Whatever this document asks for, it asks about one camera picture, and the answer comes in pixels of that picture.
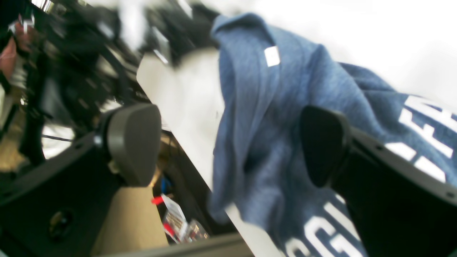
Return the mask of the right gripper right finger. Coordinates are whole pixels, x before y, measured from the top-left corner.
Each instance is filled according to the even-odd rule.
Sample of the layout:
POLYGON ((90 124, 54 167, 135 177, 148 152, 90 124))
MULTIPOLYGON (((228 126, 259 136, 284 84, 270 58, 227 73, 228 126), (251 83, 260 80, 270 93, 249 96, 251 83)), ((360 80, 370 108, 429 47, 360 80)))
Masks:
POLYGON ((304 107, 299 119, 313 184, 346 202, 370 257, 455 257, 456 188, 396 155, 338 112, 304 107))

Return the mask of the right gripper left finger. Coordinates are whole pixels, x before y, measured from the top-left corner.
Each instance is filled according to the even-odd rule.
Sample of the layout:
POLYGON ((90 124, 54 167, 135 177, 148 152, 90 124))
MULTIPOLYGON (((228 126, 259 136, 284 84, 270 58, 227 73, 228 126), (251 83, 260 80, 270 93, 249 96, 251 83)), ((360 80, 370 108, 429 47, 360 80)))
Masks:
POLYGON ((161 131, 156 105, 120 107, 54 158, 1 174, 1 254, 88 257, 119 188, 150 184, 161 131))

